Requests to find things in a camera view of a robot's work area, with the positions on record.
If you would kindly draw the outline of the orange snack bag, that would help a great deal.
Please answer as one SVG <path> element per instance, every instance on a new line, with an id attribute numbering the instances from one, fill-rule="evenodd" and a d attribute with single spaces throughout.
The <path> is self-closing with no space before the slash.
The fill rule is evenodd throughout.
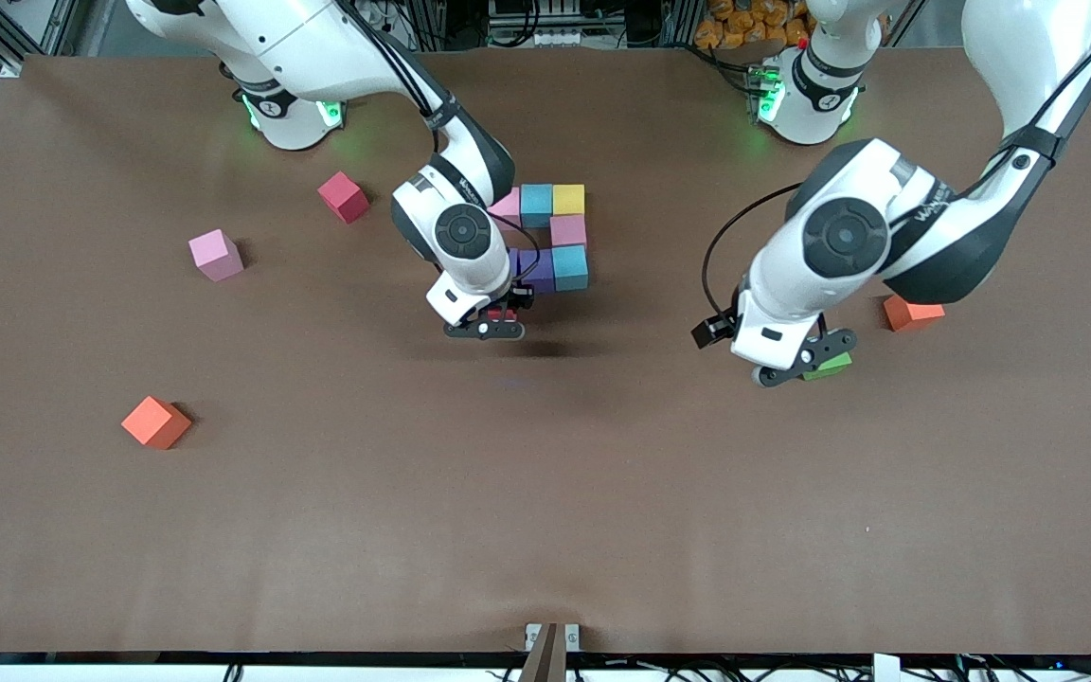
<path id="1" fill-rule="evenodd" d="M 732 50 L 760 41 L 805 46 L 818 27 L 806 0 L 705 0 L 705 4 L 706 16 L 693 33 L 702 50 Z"/>

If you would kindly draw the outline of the white equipment box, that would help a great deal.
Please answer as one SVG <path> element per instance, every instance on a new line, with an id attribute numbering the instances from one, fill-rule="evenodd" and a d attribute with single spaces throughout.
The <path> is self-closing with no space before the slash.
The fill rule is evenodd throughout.
<path id="1" fill-rule="evenodd" d="M 501 48 L 580 46 L 614 24 L 598 0 L 488 0 L 485 40 Z"/>

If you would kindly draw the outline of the white power strip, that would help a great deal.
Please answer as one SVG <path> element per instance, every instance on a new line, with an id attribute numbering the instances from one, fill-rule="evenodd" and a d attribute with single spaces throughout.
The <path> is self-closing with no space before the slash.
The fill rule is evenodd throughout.
<path id="1" fill-rule="evenodd" d="M 388 34 L 389 38 L 408 50 L 419 46 L 410 17 L 397 0 L 352 0 L 361 16 L 367 17 L 373 29 Z"/>

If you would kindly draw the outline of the orange foam cube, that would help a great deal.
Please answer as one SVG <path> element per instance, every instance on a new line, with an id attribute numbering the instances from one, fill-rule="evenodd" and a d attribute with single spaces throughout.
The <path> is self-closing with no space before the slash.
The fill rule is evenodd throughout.
<path id="1" fill-rule="evenodd" d="M 894 332 L 923 330 L 945 316 L 943 306 L 918 306 L 898 295 L 885 299 L 883 308 L 887 325 Z"/>
<path id="2" fill-rule="evenodd" d="M 169 450 L 185 435 L 192 423 L 173 404 L 146 396 L 125 415 L 121 426 L 140 445 Z"/>

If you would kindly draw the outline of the brown table mat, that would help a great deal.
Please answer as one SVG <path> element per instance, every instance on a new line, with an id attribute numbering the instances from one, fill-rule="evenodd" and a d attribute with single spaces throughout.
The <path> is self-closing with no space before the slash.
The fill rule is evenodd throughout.
<path id="1" fill-rule="evenodd" d="M 213 58 L 0 82 L 0 653 L 1091 653 L 1091 105 L 994 276 L 851 367 L 698 350 L 703 252 L 826 147 L 688 53 L 436 55 L 519 182 L 587 188 L 592 277 L 443 335 L 389 222 L 432 148 L 350 105 L 285 153 Z M 369 200 L 345 224 L 317 189 Z M 221 229 L 220 283 L 188 242 Z M 169 450 L 122 428 L 154 396 Z M 865 527 L 871 527 L 865 533 Z"/>

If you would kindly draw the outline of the green foam cube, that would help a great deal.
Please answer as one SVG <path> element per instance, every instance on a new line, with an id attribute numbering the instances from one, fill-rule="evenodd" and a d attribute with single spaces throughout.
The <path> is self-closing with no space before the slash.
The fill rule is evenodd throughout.
<path id="1" fill-rule="evenodd" d="M 801 375 L 801 379 L 810 383 L 810 381 L 819 380 L 823 379 L 823 376 L 834 376 L 836 374 L 840 374 L 841 371 L 844 371 L 846 368 L 851 364 L 851 354 L 841 352 L 839 355 L 835 355 L 834 358 L 828 359 L 828 361 L 823 362 L 817 368 L 814 368 L 814 370 L 804 372 L 804 374 Z"/>

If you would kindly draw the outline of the aluminium frame rail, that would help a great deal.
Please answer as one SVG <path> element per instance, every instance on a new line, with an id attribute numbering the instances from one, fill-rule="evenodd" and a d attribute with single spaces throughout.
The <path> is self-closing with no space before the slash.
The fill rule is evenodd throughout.
<path id="1" fill-rule="evenodd" d="M 564 638 L 558 636 L 558 624 L 546 624 L 516 682 L 567 682 L 568 665 Z"/>

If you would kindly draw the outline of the silver aluminium frame post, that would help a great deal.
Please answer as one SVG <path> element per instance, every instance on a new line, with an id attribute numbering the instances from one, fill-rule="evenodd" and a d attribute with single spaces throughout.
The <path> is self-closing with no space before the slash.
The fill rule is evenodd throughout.
<path id="1" fill-rule="evenodd" d="M 0 77 L 17 77 L 26 57 L 75 50 L 77 31 L 96 0 L 0 0 Z"/>

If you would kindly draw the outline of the blue foam cube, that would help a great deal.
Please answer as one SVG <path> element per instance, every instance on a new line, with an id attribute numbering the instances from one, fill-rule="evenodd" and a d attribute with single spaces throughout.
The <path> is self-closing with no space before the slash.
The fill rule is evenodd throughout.
<path id="1" fill-rule="evenodd" d="M 524 183 L 519 191 L 519 215 L 526 230 L 549 229 L 554 215 L 554 186 L 551 183 Z"/>
<path id="2" fill-rule="evenodd" d="M 554 289 L 563 291 L 587 290 L 590 273 L 587 246 L 570 244 L 551 247 Z"/>

